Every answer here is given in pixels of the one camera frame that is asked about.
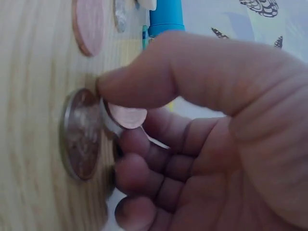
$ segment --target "finger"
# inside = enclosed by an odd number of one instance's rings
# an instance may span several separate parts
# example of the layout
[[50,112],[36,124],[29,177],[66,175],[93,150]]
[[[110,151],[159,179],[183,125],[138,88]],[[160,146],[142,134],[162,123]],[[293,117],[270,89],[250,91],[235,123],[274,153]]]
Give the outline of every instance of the finger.
[[192,175],[233,172],[240,168],[241,159],[237,145],[229,132],[229,124],[230,118],[221,118],[211,129],[193,163]]
[[126,197],[115,209],[118,225],[126,231],[148,231],[156,216],[156,207],[147,197]]
[[181,95],[231,116],[304,68],[267,45],[169,32],[129,66],[102,76],[98,89],[122,106],[156,108]]
[[172,214],[146,197],[124,198],[115,213],[119,226],[127,231],[167,231],[172,221]]
[[128,154],[116,165],[116,184],[128,195],[144,195],[168,212],[176,209],[184,183],[151,171],[144,159]]
[[219,118],[190,120],[165,108],[149,110],[143,124],[146,133],[187,155],[198,155]]
[[141,128],[125,131],[118,143],[124,153],[136,153],[143,157],[154,172],[182,182],[191,175],[194,157],[173,154],[170,149],[149,141]]
[[124,131],[118,144],[124,153],[137,153],[143,157],[155,172],[163,172],[172,156],[170,149],[151,142],[141,128]]

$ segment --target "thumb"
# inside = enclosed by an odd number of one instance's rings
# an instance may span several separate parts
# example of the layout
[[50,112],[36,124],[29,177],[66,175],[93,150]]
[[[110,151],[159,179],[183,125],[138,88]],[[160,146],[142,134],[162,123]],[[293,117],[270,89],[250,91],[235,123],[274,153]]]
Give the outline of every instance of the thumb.
[[104,74],[98,89],[126,107],[155,108],[182,96],[233,115],[303,66],[267,45],[168,32],[129,66]]

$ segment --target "silver coin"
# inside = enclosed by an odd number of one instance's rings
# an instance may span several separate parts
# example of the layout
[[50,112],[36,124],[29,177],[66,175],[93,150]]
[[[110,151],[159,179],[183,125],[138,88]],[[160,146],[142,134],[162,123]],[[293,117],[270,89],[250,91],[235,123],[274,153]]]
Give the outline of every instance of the silver coin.
[[99,100],[88,89],[73,92],[64,106],[60,124],[64,167],[77,180],[90,180],[101,149]]

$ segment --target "wooden surface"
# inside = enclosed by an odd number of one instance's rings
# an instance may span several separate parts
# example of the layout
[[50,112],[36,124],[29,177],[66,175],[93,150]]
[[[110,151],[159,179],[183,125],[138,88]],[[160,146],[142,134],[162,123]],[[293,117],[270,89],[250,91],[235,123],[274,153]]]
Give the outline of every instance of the wooden surface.
[[128,1],[128,26],[118,34],[112,0],[104,2],[103,49],[87,58],[75,42],[70,0],[0,0],[1,231],[100,231],[108,219],[111,141],[103,136],[87,183],[68,177],[58,147],[66,96],[92,89],[98,75],[141,51],[145,11]]

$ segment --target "blue marker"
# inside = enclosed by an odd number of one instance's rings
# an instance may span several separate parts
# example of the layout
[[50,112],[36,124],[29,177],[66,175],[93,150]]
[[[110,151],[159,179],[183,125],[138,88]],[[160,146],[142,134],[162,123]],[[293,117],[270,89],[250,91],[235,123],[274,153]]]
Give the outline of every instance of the blue marker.
[[185,31],[181,0],[157,0],[156,10],[150,11],[150,41],[169,30]]
[[147,32],[148,32],[148,27],[147,26],[143,26],[142,27],[142,49],[145,50],[148,43],[147,43]]

